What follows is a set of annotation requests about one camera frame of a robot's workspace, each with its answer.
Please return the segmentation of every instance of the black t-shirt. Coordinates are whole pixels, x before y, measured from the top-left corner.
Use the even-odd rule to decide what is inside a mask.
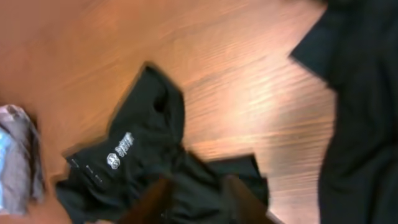
[[[337,94],[320,222],[398,223],[398,1],[331,2],[292,52]]]
[[[221,179],[237,175],[266,205],[267,182],[253,155],[203,163],[181,145],[182,93],[145,68],[111,123],[108,138],[68,156],[70,174],[56,185],[73,223],[120,219],[160,177],[175,183],[171,223],[229,223]]]

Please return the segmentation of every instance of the black fabric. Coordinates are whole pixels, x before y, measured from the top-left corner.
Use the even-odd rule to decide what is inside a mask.
[[[398,1],[328,9],[292,52],[337,93],[320,222],[398,223]]]
[[[165,211],[169,223],[233,220],[221,187],[228,174],[237,175],[268,203],[267,182],[253,155],[204,164],[181,146],[183,125],[181,92],[158,71],[146,68],[107,140],[67,157],[70,174],[57,183],[56,193],[73,223],[118,220],[160,177],[176,185],[173,207]]]

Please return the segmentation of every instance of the light blue fabric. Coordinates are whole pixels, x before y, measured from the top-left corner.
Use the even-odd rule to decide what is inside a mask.
[[[12,138],[10,137],[10,135],[8,135],[7,132],[5,132],[2,128],[0,128],[0,175],[6,160],[7,150],[9,149],[11,142]],[[4,208],[1,179],[0,179],[0,207]]]

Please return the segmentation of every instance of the wood grain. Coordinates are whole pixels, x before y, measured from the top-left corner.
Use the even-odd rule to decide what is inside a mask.
[[[104,136],[140,66],[185,94],[184,143],[203,159],[256,153],[271,211],[318,223],[317,176],[334,96],[288,58],[324,11],[296,0],[0,2],[0,100],[37,118],[49,188],[43,205],[1,223],[70,223],[53,178],[62,153]]]

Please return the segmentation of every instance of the white logo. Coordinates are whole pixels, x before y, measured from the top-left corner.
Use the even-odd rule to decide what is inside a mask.
[[[115,153],[109,153],[106,160],[112,169],[117,169],[120,166],[120,160]]]
[[[132,146],[133,142],[134,138],[131,136],[131,133],[126,133],[122,141],[119,142],[119,146],[117,146],[114,150],[119,154],[120,157],[124,157],[127,155],[127,151]]]

